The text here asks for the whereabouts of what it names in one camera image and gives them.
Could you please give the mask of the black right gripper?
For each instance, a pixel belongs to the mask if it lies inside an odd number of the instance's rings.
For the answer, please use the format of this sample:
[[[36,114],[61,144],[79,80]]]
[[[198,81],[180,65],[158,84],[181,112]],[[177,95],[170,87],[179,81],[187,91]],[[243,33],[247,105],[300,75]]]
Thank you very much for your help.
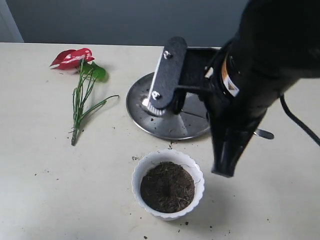
[[[251,140],[254,131],[266,114],[247,112],[236,104],[238,93],[232,93],[234,77],[239,76],[231,63],[228,51],[222,49],[188,47],[183,57],[178,86],[174,90],[172,111],[182,111],[187,93],[194,93],[204,103],[213,145],[212,173],[231,178],[236,165]]]

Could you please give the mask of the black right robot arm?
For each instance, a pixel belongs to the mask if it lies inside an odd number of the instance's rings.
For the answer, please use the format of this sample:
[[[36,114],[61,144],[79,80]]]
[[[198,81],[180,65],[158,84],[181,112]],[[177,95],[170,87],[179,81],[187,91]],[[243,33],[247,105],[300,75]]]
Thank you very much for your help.
[[[268,108],[300,79],[320,76],[320,3],[250,0],[236,34],[195,70],[184,63],[179,85],[199,94],[213,145],[211,172],[226,178]]]

